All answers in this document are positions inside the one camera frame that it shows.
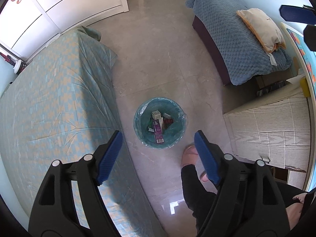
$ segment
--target blue textured blanket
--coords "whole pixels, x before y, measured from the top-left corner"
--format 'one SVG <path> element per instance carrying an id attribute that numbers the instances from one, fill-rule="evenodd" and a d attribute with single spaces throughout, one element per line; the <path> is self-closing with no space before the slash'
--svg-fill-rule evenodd
<path id="1" fill-rule="evenodd" d="M 230 81 L 241 85 L 255 75 L 285 70 L 292 59 L 283 48 L 273 52 L 277 66 L 271 65 L 255 35 L 236 14 L 247 10 L 243 0 L 187 0 L 214 40 L 228 69 Z"/>

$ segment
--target pink slipper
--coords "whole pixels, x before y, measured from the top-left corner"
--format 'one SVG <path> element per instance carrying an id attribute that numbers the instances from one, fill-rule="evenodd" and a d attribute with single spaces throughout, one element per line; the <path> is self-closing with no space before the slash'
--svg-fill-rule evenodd
<path id="1" fill-rule="evenodd" d="M 194 145 L 189 145 L 184 149 L 181 161 L 181 168 L 186 165 L 195 165 L 198 159 L 198 151 Z"/>
<path id="2" fill-rule="evenodd" d="M 206 183 L 209 181 L 209 178 L 207 177 L 207 174 L 205 171 L 203 171 L 202 174 L 200 175 L 200 181 L 202 183 Z"/>

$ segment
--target wood grain panel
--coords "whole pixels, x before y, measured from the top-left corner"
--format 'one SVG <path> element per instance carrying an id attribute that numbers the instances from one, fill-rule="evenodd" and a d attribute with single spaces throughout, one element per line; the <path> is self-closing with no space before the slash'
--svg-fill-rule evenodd
<path id="1" fill-rule="evenodd" d="M 287 131 L 284 132 L 285 145 L 294 145 L 295 144 L 295 132 Z"/>
<path id="2" fill-rule="evenodd" d="M 289 170 L 287 184 L 295 186 L 296 188 L 303 190 L 305 178 L 306 178 L 306 173 Z"/>
<path id="3" fill-rule="evenodd" d="M 315 152 L 315 113 L 313 108 L 313 101 L 312 97 L 307 98 L 309 113 L 310 113 L 310 125 L 311 125 L 311 144 L 310 144 L 310 154 L 309 154 L 309 161 L 308 161 L 308 170 L 307 170 L 307 177 L 305 180 L 304 188 L 309 188 L 311 180 L 312 180 L 312 172 L 315 169 L 315 162 L 316 162 L 316 152 Z"/>
<path id="4" fill-rule="evenodd" d="M 268 132 L 260 132 L 259 135 L 261 143 L 269 143 Z"/>
<path id="5" fill-rule="evenodd" d="M 259 132 L 294 130 L 289 100 L 281 100 L 253 109 Z"/>
<path id="6" fill-rule="evenodd" d="M 269 145 L 256 142 L 236 142 L 238 156 L 252 161 L 269 158 Z"/>
<path id="7" fill-rule="evenodd" d="M 229 114 L 235 141 L 260 142 L 258 127 L 253 110 Z"/>
<path id="8" fill-rule="evenodd" d="M 309 145 L 285 145 L 285 166 L 307 171 Z"/>
<path id="9" fill-rule="evenodd" d="M 303 90 L 301 92 L 296 92 L 295 94 L 291 95 L 291 97 L 288 97 L 288 98 L 291 98 L 291 99 L 293 99 L 293 98 L 304 98 L 304 99 L 306 99 L 305 96 L 304 96 Z"/>
<path id="10" fill-rule="evenodd" d="M 270 165 L 285 167 L 284 132 L 269 132 Z"/>
<path id="11" fill-rule="evenodd" d="M 310 145 L 310 119 L 306 98 L 303 94 L 301 97 L 292 97 L 290 104 L 294 121 L 295 144 Z"/>

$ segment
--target bed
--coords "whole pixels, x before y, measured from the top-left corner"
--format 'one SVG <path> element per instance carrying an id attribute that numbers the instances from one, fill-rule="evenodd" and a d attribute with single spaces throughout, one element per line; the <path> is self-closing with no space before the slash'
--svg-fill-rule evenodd
<path id="1" fill-rule="evenodd" d="M 241 85 L 254 76 L 290 67 L 292 59 L 283 48 L 272 53 L 277 66 L 271 65 L 260 42 L 236 14 L 248 9 L 243 0 L 187 0 L 185 5 L 193 9 L 193 27 L 224 85 Z"/>
<path id="2" fill-rule="evenodd" d="M 100 39 L 90 28 L 66 32 L 34 58 L 0 99 L 1 158 L 28 216 L 53 160 L 77 161 L 121 129 L 111 82 L 116 54 Z M 73 190 L 79 221 L 88 227 L 75 184 Z M 126 144 L 99 190 L 122 236 L 166 236 Z"/>

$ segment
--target desk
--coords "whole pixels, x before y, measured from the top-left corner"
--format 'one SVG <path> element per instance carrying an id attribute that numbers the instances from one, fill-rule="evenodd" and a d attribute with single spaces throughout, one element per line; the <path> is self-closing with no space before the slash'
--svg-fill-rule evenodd
<path id="1" fill-rule="evenodd" d="M 236 156 L 263 159 L 269 165 L 288 169 L 288 183 L 299 180 L 302 189 L 311 190 L 316 184 L 315 90 L 312 75 L 287 29 L 302 34 L 281 25 L 307 76 L 311 96 L 304 96 L 299 83 L 289 84 L 224 114 L 224 119 Z"/>

